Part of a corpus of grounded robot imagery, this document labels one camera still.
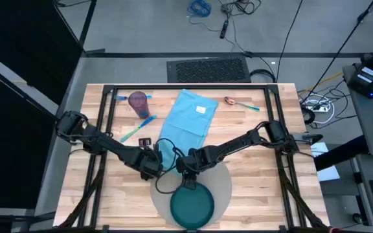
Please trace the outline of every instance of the wooden table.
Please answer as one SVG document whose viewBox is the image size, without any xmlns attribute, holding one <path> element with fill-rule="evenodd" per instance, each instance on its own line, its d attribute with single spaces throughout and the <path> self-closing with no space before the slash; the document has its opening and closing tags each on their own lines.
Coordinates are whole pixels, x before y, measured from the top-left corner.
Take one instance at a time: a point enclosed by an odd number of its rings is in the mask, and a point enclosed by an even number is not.
<svg viewBox="0 0 373 233">
<path fill-rule="evenodd" d="M 289 132 L 305 132 L 306 128 L 300 111 L 295 85 L 292 83 L 280 83 L 277 85 Z M 87 85 L 82 104 L 81 112 L 94 125 L 99 111 L 102 89 L 102 84 Z M 119 90 L 118 95 L 129 96 L 133 91 Z M 148 104 L 151 114 L 157 115 L 157 119 L 130 137 L 125 142 L 126 145 L 137 146 L 138 139 L 143 137 L 150 137 L 152 142 L 155 142 L 159 137 L 165 118 L 180 92 L 179 89 L 140 91 L 153 96 L 153 98 L 148 100 Z M 260 121 L 268 120 L 266 101 L 262 90 L 191 89 L 190 91 L 220 102 L 204 145 L 221 144 L 243 135 Z M 224 96 L 232 96 L 237 101 L 258 106 L 261 111 L 254 112 L 239 105 L 227 105 L 223 102 Z M 105 130 L 110 98 L 107 102 L 102 131 Z M 125 134 L 140 125 L 141 122 L 142 120 L 137 117 L 127 101 L 117 102 L 111 130 L 114 134 L 113 138 L 116 140 L 121 139 Z M 267 137 L 265 131 L 261 131 L 260 134 Z M 300 150 L 305 153 L 311 153 L 310 147 L 307 145 L 300 146 Z M 322 219 L 323 223 L 329 225 L 313 159 L 306 155 L 296 154 L 294 160 L 301 196 L 312 211 Z M 84 190 L 88 163 L 89 154 L 84 151 L 78 151 L 70 156 L 54 225 L 59 225 L 63 222 L 79 202 Z M 253 146 L 226 157 L 224 163 L 227 165 L 232 179 L 231 201 L 223 217 L 215 224 L 205 228 L 220 230 L 276 230 L 279 225 L 286 225 L 286 215 L 274 151 L 261 146 Z M 89 224 L 92 202 L 93 198 L 88 204 L 85 218 L 86 225 Z M 291 198 L 291 209 L 295 224 L 298 225 L 299 221 L 293 198 Z M 109 225 L 110 229 L 174 228 L 171 225 L 167 225 L 165 220 L 157 213 L 150 197 L 150 182 L 141 180 L 138 172 L 123 165 L 118 157 L 112 153 L 107 155 L 96 227 L 101 228 L 102 225 Z"/>
</svg>

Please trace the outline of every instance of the light blue towel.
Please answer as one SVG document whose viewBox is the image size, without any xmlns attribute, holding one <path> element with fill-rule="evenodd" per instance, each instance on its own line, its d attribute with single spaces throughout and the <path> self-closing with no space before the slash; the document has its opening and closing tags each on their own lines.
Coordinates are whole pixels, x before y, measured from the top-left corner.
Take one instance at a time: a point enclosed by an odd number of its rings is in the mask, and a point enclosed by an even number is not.
<svg viewBox="0 0 373 233">
<path fill-rule="evenodd" d="M 165 120 L 159 138 L 170 139 L 177 148 L 188 155 L 190 148 L 202 147 L 218 102 L 183 89 Z M 172 145 L 159 141 L 163 166 L 167 170 L 174 160 Z"/>
</svg>

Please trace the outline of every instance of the white circle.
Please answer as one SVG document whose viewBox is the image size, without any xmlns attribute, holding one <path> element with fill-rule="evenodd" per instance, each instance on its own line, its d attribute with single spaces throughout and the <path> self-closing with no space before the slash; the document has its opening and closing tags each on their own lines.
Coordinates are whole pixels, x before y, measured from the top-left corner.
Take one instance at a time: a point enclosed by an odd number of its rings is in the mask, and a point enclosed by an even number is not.
<svg viewBox="0 0 373 233">
<path fill-rule="evenodd" d="M 170 200 L 172 194 L 159 193 L 156 190 L 155 182 L 156 178 L 151 180 L 150 195 L 156 210 L 159 215 L 166 220 L 166 223 L 181 227 L 175 222 L 171 214 Z M 159 179 L 158 188 L 162 192 L 169 192 L 175 190 L 181 182 L 181 174 L 177 172 L 168 172 Z M 211 225 L 221 218 L 230 203 L 232 194 L 231 176 L 226 165 L 221 162 L 215 167 L 201 172 L 197 176 L 197 182 L 206 186 L 214 198 L 214 214 L 206 226 Z"/>
</svg>

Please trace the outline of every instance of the purple cup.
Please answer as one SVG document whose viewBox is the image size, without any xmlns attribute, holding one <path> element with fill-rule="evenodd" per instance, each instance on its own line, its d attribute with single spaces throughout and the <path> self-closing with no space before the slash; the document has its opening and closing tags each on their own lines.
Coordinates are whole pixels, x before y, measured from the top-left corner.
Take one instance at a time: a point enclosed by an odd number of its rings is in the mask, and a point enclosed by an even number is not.
<svg viewBox="0 0 373 233">
<path fill-rule="evenodd" d="M 128 98 L 129 105 L 135 110 L 140 119 L 146 119 L 149 116 L 148 99 L 145 93 L 135 91 Z"/>
</svg>

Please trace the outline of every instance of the floor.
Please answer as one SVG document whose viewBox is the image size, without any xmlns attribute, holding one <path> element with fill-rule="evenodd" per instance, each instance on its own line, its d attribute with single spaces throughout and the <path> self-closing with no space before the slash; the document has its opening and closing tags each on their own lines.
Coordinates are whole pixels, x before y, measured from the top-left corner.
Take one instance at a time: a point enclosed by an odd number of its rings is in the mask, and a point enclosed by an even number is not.
<svg viewBox="0 0 373 233">
<path fill-rule="evenodd" d="M 64 0 L 71 4 L 79 0 Z M 212 12 L 208 18 L 192 18 L 211 29 L 219 30 L 225 16 L 220 12 L 217 0 L 208 0 Z M 235 16 L 236 40 L 245 50 L 253 52 L 281 52 L 299 0 L 264 0 L 261 7 L 250 16 Z M 304 1 L 286 46 L 286 52 L 336 52 L 354 27 L 357 16 L 371 0 L 309 0 Z M 61 8 L 65 20 L 78 38 L 82 31 L 90 3 Z M 176 0 L 98 0 L 85 50 L 102 49 L 106 52 L 239 52 L 228 41 L 219 39 L 219 32 L 210 32 L 203 25 L 188 22 L 187 7 L 190 1 Z M 226 37 L 234 41 L 230 23 Z M 342 52 L 373 52 L 373 13 L 358 27 Z M 166 62 L 190 58 L 82 58 L 78 64 L 69 93 L 66 109 L 79 110 L 87 83 L 165 83 Z M 264 68 L 258 58 L 246 58 L 249 70 Z M 278 58 L 265 58 L 277 73 Z M 295 83 L 298 90 L 315 84 L 321 77 L 330 58 L 283 58 L 279 82 Z M 356 58 L 338 58 L 325 77 L 341 72 L 345 65 L 358 62 Z M 265 76 L 253 76 L 252 82 L 265 83 Z M 341 78 L 333 79 L 318 87 L 335 85 Z M 345 83 L 341 91 L 347 93 Z M 335 103 L 336 112 L 345 106 L 344 100 Z M 349 99 L 343 116 L 354 115 Z M 318 116 L 324 120 L 329 115 Z M 324 129 L 312 129 L 312 133 L 324 135 L 328 144 L 342 144 L 361 134 L 356 118 L 339 121 Z M 55 211 L 67 165 L 70 146 L 58 140 L 40 193 L 36 214 Z M 352 200 L 343 197 L 326 197 L 328 215 L 333 226 L 353 224 L 346 216 L 357 211 Z M 335 208 L 341 203 L 345 208 Z M 47 228 L 51 222 L 35 224 L 32 229 Z"/>
</svg>

